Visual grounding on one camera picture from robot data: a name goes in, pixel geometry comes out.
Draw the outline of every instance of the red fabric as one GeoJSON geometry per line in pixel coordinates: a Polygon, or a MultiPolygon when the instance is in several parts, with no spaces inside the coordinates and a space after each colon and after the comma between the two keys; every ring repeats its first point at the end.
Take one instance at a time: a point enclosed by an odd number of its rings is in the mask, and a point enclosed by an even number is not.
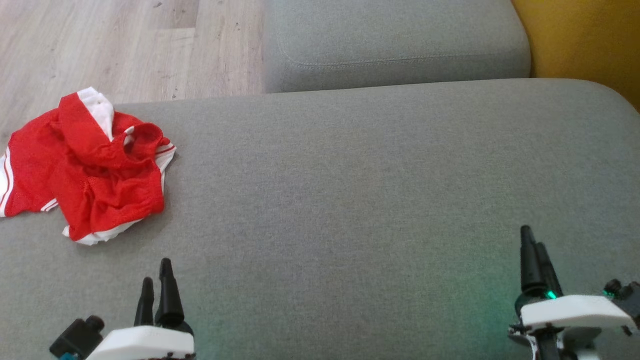
{"type": "Polygon", "coordinates": [[[161,212],[162,173],[155,158],[156,149],[169,145],[169,139],[156,125],[119,112],[112,131],[109,141],[74,93],[12,134],[13,190],[5,216],[41,211],[56,199],[69,223],[69,237],[77,241],[161,212]],[[134,140],[125,145],[130,127],[134,140]]]}

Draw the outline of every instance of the sofa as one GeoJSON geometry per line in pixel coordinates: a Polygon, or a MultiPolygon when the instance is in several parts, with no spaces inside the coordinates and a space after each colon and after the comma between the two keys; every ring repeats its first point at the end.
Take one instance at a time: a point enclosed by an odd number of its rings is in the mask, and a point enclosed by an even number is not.
{"type": "MultiPolygon", "coordinates": [[[[490,61],[497,79],[479,79],[486,59],[433,65],[466,81],[288,72],[282,94],[116,106],[177,146],[165,209],[91,247],[59,234],[60,211],[0,220],[2,357],[47,359],[91,314],[104,334],[131,326],[168,257],[199,359],[531,358],[507,337],[521,225],[565,293],[638,280],[640,114],[606,86],[524,78],[517,59],[490,61]]],[[[596,344],[640,354],[619,329],[596,344]]]]}

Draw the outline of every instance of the gray cushion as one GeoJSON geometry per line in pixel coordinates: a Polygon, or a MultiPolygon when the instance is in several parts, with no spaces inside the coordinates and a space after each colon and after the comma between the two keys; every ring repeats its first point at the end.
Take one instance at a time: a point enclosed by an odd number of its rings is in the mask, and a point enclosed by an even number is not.
{"type": "MultiPolygon", "coordinates": [[[[522,224],[567,293],[638,280],[640,115],[600,85],[116,108],[178,147],[166,209],[93,247],[62,237],[59,210],[1,219],[3,359],[47,359],[76,317],[132,325],[163,256],[202,359],[530,359],[506,336],[522,224]]],[[[606,359],[640,354],[621,331],[598,344],[606,359]]]]}
{"type": "Polygon", "coordinates": [[[267,3],[267,92],[529,76],[509,0],[267,3]]]}

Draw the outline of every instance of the yellow cushion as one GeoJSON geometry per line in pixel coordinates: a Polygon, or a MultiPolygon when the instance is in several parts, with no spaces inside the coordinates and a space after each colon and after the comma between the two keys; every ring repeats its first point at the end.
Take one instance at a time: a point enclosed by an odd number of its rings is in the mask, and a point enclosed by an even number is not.
{"type": "Polygon", "coordinates": [[[532,76],[596,81],[640,110],[640,1],[512,2],[529,36],[532,76]]]}

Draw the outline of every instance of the stitching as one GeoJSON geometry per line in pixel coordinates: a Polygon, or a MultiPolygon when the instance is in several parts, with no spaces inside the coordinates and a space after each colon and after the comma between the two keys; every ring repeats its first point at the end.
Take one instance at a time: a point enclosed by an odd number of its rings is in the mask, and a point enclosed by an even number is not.
{"type": "Polygon", "coordinates": [[[466,58],[471,56],[490,56],[490,55],[498,55],[498,54],[508,54],[508,53],[515,53],[518,51],[518,49],[510,49],[507,51],[498,51],[496,53],[482,53],[482,54],[466,53],[466,54],[456,54],[456,55],[432,55],[432,56],[419,56],[419,57],[405,56],[400,58],[381,58],[381,59],[372,59],[372,60],[343,61],[343,62],[334,62],[334,63],[305,63],[302,61],[293,60],[291,56],[289,56],[289,54],[287,54],[287,52],[284,50],[284,46],[282,45],[282,39],[280,38],[280,25],[278,24],[278,19],[276,18],[277,14],[275,13],[277,13],[277,11],[274,11],[274,21],[276,23],[276,26],[275,26],[276,43],[278,46],[278,50],[280,51],[280,53],[282,53],[285,56],[287,61],[291,63],[291,65],[294,65],[295,67],[363,67],[363,66],[380,65],[384,63],[390,63],[390,62],[417,63],[417,62],[448,59],[448,58],[466,58]]]}

